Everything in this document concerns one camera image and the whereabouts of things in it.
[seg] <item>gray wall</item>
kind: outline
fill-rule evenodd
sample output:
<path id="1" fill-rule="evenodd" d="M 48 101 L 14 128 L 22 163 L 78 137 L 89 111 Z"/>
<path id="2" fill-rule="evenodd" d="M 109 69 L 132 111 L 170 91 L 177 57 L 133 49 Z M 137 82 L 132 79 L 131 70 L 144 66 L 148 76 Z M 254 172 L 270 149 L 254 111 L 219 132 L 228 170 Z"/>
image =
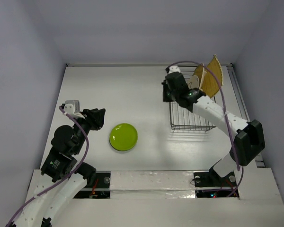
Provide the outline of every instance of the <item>gray wall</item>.
<path id="1" fill-rule="evenodd" d="M 266 149 L 284 200 L 284 0 L 274 0 L 235 63 L 250 118 L 263 124 Z"/>
<path id="2" fill-rule="evenodd" d="M 270 0 L 34 2 L 66 62 L 154 63 L 235 61 Z"/>
<path id="3" fill-rule="evenodd" d="M 39 167 L 65 64 L 38 15 L 0 0 L 0 227 Z"/>

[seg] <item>plate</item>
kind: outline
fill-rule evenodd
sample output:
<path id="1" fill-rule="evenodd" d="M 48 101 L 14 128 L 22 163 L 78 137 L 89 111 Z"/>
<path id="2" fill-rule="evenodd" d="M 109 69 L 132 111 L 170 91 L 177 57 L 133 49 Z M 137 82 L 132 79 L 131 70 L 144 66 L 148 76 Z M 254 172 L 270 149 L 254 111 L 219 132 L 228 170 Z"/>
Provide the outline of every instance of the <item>plate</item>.
<path id="1" fill-rule="evenodd" d="M 131 124 L 116 125 L 109 134 L 110 145 L 118 151 L 132 149 L 138 141 L 138 132 Z"/>

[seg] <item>metal dish rack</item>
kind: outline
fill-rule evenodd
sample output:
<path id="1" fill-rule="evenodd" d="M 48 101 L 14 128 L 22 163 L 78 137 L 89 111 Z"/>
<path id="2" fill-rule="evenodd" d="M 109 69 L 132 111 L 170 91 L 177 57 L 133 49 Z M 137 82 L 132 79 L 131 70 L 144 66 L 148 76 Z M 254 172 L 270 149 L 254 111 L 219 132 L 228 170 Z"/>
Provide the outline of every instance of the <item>metal dish rack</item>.
<path id="1" fill-rule="evenodd" d="M 186 81 L 193 75 L 194 69 L 195 67 L 185 67 L 185 70 L 183 70 L 180 67 Z M 209 131 L 216 127 L 207 119 L 182 108 L 177 102 L 169 103 L 169 115 L 170 126 L 173 131 Z"/>

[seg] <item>dish rack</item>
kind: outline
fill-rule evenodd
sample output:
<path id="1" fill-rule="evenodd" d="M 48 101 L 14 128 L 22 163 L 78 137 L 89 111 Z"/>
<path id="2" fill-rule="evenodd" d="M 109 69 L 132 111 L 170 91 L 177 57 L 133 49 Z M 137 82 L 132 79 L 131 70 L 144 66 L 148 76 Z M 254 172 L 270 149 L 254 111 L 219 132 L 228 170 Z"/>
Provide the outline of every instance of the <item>dish rack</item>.
<path id="1" fill-rule="evenodd" d="M 195 67 L 185 67 L 185 70 L 183 70 L 180 67 L 186 81 L 193 75 L 194 69 Z M 216 127 L 207 119 L 182 108 L 177 102 L 169 103 L 169 115 L 170 126 L 173 131 L 209 131 Z"/>

